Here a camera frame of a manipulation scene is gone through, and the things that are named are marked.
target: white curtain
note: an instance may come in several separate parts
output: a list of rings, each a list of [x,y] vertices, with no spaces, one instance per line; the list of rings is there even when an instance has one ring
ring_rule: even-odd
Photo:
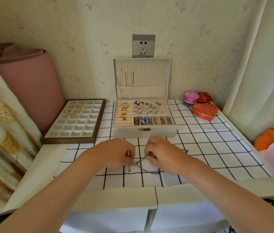
[[[250,140],[274,129],[274,0],[260,0],[223,113]]]
[[[42,146],[41,133],[0,76],[0,211]]]

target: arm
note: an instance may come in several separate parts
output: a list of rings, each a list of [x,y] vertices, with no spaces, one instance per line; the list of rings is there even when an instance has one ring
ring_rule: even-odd
[[[0,233],[59,232],[71,208],[93,177],[105,167],[132,164],[134,157],[134,145],[120,139],[104,141],[88,149],[1,223]]]
[[[145,156],[165,172],[192,183],[225,216],[238,233],[274,232],[274,207],[228,180],[201,160],[187,155],[162,137],[151,137]]]

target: pink rolled mat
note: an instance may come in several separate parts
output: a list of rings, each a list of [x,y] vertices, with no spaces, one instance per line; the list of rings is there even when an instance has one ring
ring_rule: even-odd
[[[64,105],[64,96],[46,50],[0,43],[0,74],[41,133]]]

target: red heart-shaped box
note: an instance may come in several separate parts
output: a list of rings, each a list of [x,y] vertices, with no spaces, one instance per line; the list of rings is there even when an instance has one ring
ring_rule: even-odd
[[[192,113],[194,115],[208,121],[212,121],[213,118],[216,116],[217,112],[218,108],[211,103],[197,103],[194,104],[192,108]]]

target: forearm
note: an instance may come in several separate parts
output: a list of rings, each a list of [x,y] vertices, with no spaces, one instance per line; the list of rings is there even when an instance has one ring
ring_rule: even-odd
[[[274,207],[194,158],[183,176],[226,217],[238,233],[274,232]]]
[[[85,187],[102,168],[88,150],[0,224],[0,233],[57,233]]]

